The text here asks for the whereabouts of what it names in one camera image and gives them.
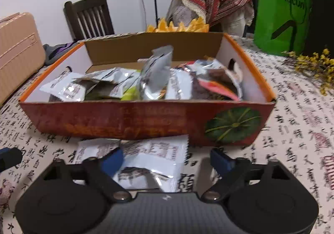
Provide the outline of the black paper shopping bag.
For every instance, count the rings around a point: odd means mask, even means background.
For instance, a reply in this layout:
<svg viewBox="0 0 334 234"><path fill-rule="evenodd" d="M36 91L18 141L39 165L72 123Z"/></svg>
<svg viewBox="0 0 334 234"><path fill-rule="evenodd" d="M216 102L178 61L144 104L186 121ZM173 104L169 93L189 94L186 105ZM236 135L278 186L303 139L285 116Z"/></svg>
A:
<svg viewBox="0 0 334 234"><path fill-rule="evenodd" d="M311 0L309 33L304 53L311 56L328 49L333 55L333 0Z"/></svg>

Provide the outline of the red patterned woven cloth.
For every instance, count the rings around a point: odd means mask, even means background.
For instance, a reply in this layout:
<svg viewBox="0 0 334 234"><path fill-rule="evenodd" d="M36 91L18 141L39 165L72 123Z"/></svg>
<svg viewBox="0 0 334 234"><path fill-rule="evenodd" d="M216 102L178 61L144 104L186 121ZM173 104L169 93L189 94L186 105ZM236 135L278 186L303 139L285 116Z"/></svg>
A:
<svg viewBox="0 0 334 234"><path fill-rule="evenodd" d="M192 19L202 17L211 31L243 35L254 15L252 0L172 0L165 20L188 26Z"/></svg>

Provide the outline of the upright silver snack packet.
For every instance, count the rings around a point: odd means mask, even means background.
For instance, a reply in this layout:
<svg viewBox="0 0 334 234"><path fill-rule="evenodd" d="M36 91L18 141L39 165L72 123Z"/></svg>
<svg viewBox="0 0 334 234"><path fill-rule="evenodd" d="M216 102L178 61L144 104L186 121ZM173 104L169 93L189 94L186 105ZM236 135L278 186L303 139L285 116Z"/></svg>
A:
<svg viewBox="0 0 334 234"><path fill-rule="evenodd" d="M170 79L174 48L172 45L152 50L152 56L144 64L137 84L141 100L163 99Z"/></svg>

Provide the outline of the red orange cardboard box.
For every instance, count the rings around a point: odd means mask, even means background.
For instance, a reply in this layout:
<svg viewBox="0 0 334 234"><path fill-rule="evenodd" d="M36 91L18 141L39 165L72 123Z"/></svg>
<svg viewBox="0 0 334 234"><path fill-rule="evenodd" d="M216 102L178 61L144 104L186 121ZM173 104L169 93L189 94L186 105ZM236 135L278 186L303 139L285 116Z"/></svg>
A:
<svg viewBox="0 0 334 234"><path fill-rule="evenodd" d="M139 59L172 45L173 64L214 57L243 72L243 98L235 101L158 100L50 102L41 87L65 68L84 73L112 67L140 69ZM139 140L186 134L192 144L250 145L265 126L276 95L240 45L226 33L138 33L80 42L39 76L19 104L43 133L82 138Z"/></svg>

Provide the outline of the yellow sunflower decoration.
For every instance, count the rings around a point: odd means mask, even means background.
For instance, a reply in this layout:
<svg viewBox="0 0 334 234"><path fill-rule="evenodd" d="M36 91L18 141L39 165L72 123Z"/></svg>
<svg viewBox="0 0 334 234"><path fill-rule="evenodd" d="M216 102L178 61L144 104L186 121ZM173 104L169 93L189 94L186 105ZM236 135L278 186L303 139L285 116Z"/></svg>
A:
<svg viewBox="0 0 334 234"><path fill-rule="evenodd" d="M157 27L148 25L146 29L147 33L174 33L174 32L191 32L191 33L208 33L209 24L205 24L202 17L192 19L188 26L184 25L183 22L179 23L179 26L174 26L173 22L167 23L162 18Z"/></svg>

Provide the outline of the yellow flower branch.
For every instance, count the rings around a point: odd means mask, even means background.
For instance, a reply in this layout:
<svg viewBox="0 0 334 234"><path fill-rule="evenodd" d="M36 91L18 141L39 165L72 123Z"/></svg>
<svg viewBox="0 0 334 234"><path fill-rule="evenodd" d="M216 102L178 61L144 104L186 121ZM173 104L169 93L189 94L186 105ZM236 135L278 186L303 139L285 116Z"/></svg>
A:
<svg viewBox="0 0 334 234"><path fill-rule="evenodd" d="M297 55L291 51L283 63L307 78L319 89L320 94L333 95L334 65L329 49L325 48L321 53L313 53L312 56Z"/></svg>

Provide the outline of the green paper shopping bag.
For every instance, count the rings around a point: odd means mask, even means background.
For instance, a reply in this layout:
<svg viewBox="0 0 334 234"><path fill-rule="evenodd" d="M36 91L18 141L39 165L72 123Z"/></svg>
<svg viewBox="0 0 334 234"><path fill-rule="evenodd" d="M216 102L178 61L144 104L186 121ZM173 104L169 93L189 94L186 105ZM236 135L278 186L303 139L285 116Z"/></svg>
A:
<svg viewBox="0 0 334 234"><path fill-rule="evenodd" d="M262 51L301 53L309 30L311 0L259 0L254 43Z"/></svg>

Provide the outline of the dark wooden chair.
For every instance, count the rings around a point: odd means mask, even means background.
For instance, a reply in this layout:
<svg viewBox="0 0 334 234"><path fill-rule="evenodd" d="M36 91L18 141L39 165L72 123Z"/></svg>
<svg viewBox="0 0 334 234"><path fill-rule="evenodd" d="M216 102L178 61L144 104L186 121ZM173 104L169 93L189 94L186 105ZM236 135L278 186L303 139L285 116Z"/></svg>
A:
<svg viewBox="0 0 334 234"><path fill-rule="evenodd" d="M75 42L115 34L107 0L67 1L63 11Z"/></svg>

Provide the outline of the white snack packet on table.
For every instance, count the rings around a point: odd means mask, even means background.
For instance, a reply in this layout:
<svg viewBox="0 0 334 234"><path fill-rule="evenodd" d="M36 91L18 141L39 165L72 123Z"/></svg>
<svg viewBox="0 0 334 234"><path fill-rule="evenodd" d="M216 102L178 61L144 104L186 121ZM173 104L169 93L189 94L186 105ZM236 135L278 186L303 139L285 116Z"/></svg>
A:
<svg viewBox="0 0 334 234"><path fill-rule="evenodd" d="M78 143L78 148L74 157L73 164L80 164L87 158L102 158L113 149L119 147L121 140L113 138L96 138L84 140Z"/></svg>
<svg viewBox="0 0 334 234"><path fill-rule="evenodd" d="M122 145L124 161L113 180L128 190L176 192L189 136L131 141Z"/></svg>

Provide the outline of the white snack packet in box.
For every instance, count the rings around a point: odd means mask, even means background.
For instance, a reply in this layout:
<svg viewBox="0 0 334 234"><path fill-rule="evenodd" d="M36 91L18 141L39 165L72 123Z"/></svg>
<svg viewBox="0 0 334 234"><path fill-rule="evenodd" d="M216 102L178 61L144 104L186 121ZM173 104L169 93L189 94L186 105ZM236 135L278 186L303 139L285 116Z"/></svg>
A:
<svg viewBox="0 0 334 234"><path fill-rule="evenodd" d="M54 80L44 84L40 90L55 96L64 102L84 101L86 87L79 84L82 74L75 72L62 72Z"/></svg>

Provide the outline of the orange white packet in box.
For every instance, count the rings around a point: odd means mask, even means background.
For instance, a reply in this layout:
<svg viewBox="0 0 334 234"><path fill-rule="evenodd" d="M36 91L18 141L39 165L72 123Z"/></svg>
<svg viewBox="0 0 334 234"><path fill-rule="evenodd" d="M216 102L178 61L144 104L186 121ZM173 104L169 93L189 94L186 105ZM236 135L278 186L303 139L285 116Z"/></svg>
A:
<svg viewBox="0 0 334 234"><path fill-rule="evenodd" d="M243 98L243 72L234 59L227 66L216 58L207 58L179 68L192 77L192 99L241 101Z"/></svg>

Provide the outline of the grey purple folded cloth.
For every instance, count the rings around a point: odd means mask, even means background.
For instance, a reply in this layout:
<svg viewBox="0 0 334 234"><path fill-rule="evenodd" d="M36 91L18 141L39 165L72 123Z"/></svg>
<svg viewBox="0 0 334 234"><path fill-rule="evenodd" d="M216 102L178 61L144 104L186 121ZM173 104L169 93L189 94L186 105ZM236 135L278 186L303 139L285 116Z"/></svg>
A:
<svg viewBox="0 0 334 234"><path fill-rule="evenodd" d="M43 48L45 51L45 65L49 66L55 63L60 57L66 54L77 44L78 44L77 42L62 43L55 46L44 44Z"/></svg>

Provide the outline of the pink hard case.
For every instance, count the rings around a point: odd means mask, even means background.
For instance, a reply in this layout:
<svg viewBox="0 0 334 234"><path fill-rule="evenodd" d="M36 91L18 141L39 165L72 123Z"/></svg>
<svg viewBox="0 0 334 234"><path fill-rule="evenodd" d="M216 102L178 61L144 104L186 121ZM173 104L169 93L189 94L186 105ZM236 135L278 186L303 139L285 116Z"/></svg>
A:
<svg viewBox="0 0 334 234"><path fill-rule="evenodd" d="M1 104L45 63L32 14L15 13L1 19Z"/></svg>

